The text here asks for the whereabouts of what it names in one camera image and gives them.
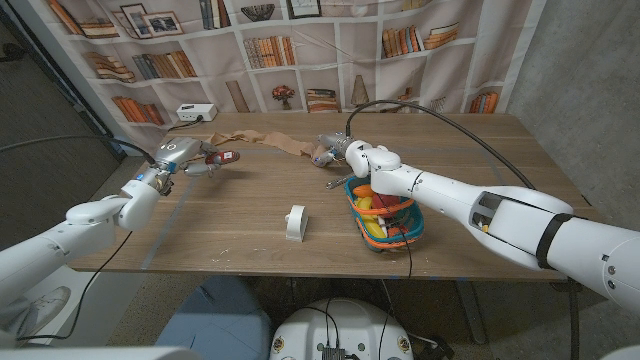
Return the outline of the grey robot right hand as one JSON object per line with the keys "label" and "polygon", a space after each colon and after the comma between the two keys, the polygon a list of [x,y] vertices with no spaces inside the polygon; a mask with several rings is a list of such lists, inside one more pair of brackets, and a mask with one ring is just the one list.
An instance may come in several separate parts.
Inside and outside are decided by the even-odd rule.
{"label": "grey robot right hand", "polygon": [[324,167],[330,162],[343,159],[354,139],[342,132],[337,132],[318,135],[317,141],[319,146],[311,156],[311,160],[315,166]]}

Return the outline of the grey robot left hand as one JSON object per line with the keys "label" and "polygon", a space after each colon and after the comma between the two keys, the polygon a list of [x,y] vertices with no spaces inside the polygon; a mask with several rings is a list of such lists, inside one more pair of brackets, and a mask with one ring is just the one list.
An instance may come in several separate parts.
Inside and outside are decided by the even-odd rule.
{"label": "grey robot left hand", "polygon": [[218,170],[220,165],[215,163],[208,164],[205,161],[189,163],[189,160],[199,155],[207,157],[217,152],[218,149],[211,143],[190,137],[175,137],[160,146],[154,156],[155,162],[152,167],[167,171],[170,174],[183,171],[188,177],[199,177],[211,174],[213,171]]}

